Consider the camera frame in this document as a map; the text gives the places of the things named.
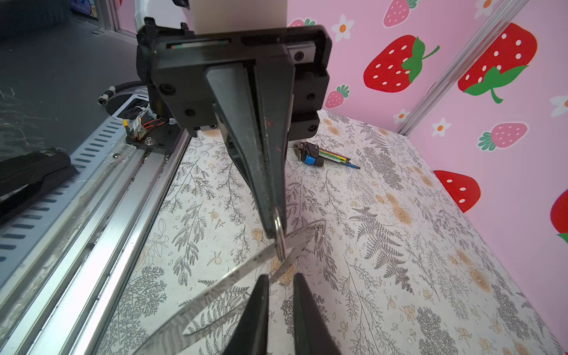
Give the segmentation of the large silver keyring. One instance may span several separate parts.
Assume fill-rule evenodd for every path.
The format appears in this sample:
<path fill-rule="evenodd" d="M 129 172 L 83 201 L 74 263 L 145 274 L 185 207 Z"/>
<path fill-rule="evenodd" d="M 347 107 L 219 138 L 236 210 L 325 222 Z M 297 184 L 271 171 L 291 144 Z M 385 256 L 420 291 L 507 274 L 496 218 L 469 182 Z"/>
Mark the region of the large silver keyring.
<path fill-rule="evenodd" d="M 325 220 L 316 220 L 315 222 L 290 232 L 283 238 L 283 242 L 286 246 L 291 247 L 291 251 L 284 261 L 281 262 L 279 268 L 269 277 L 269 285 L 278 281 L 291 268 L 296 260 L 303 255 L 310 242 L 314 242 L 317 248 L 321 246 L 322 239 L 325 237 L 325 228 Z M 186 331 L 187 328 L 194 323 L 194 319 L 207 307 L 211 306 L 214 301 L 235 286 L 240 280 L 244 279 L 248 274 L 255 271 L 265 262 L 271 260 L 272 257 L 277 254 L 277 248 L 278 245 L 276 243 L 269 245 L 249 258 L 246 262 L 232 269 L 217 282 L 201 291 L 200 294 L 191 299 L 185 306 L 181 307 L 158 330 L 152 333 L 135 350 L 135 353 L 179 354 L 222 326 L 229 319 L 235 317 L 239 312 L 242 312 L 246 306 L 245 301 L 203 328 L 193 331 L 192 333 Z"/>

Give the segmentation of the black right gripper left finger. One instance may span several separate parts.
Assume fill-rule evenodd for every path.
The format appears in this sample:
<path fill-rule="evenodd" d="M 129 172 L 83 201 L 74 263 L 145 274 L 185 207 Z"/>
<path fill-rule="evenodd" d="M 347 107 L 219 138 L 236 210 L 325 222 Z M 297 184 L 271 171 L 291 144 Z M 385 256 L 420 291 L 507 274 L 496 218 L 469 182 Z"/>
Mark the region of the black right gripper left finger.
<path fill-rule="evenodd" d="M 269 288 L 269 276 L 259 276 L 223 354 L 267 354 Z"/>

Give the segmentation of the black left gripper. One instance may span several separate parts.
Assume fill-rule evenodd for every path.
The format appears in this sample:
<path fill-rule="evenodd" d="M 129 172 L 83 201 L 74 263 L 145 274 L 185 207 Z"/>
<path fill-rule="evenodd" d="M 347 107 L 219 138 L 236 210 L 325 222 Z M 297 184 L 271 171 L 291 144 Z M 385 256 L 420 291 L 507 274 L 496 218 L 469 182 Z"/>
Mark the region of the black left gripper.
<path fill-rule="evenodd" d="M 320 125 L 332 48 L 325 28 L 197 35 L 149 18 L 137 40 L 137 72 L 152 111 L 191 134 L 220 126 L 263 228 L 275 238 L 275 215 L 286 229 L 288 140 L 310 138 Z"/>

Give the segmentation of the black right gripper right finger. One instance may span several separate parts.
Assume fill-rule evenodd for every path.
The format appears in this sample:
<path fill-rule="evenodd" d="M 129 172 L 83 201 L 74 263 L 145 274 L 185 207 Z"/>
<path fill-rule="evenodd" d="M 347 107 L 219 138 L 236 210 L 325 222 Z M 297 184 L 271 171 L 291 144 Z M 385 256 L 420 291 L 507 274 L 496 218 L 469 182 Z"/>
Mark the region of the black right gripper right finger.
<path fill-rule="evenodd" d="M 340 355 L 301 273 L 294 275 L 293 319 L 296 354 Z"/>

